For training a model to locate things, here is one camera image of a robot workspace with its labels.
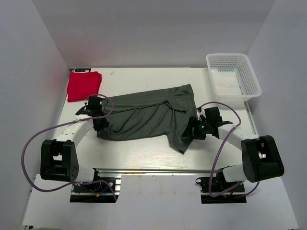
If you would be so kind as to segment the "grey t-shirt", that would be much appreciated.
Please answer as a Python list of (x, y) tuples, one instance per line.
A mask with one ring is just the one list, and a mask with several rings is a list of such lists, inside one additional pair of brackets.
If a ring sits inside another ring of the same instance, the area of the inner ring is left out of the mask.
[(194, 92), (190, 84), (174, 88), (137, 92), (111, 97), (113, 105), (103, 104), (108, 128), (97, 137), (128, 141), (167, 136), (174, 150), (185, 153), (192, 138), (183, 137), (190, 117), (196, 117)]

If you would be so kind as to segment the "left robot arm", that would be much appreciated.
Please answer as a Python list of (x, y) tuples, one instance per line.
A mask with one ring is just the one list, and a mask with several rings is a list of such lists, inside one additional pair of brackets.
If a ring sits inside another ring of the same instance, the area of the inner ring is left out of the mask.
[(76, 112), (72, 124), (55, 139), (42, 143), (42, 179), (80, 182), (90, 191), (97, 191), (101, 187), (101, 179), (95, 175), (95, 169), (83, 167), (78, 163), (76, 148), (90, 130), (100, 131), (108, 127), (109, 123), (102, 107), (102, 98), (90, 96), (85, 106)]

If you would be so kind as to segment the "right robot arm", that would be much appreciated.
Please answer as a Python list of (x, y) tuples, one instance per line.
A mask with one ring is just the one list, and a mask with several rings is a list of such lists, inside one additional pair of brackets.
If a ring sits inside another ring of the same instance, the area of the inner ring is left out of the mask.
[(251, 183), (284, 175), (284, 166), (272, 136), (257, 136), (242, 131), (230, 121), (223, 121), (218, 107), (205, 109), (200, 118), (190, 117), (182, 137), (205, 139), (208, 134), (235, 146), (242, 153), (242, 164), (222, 169), (217, 187), (228, 191), (234, 182)]

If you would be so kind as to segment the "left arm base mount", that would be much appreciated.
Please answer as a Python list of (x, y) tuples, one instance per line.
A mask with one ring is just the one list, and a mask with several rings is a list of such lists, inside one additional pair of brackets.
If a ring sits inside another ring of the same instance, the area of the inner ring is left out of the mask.
[(116, 203), (119, 193), (121, 176), (113, 172), (96, 170), (93, 184), (73, 185), (71, 203)]

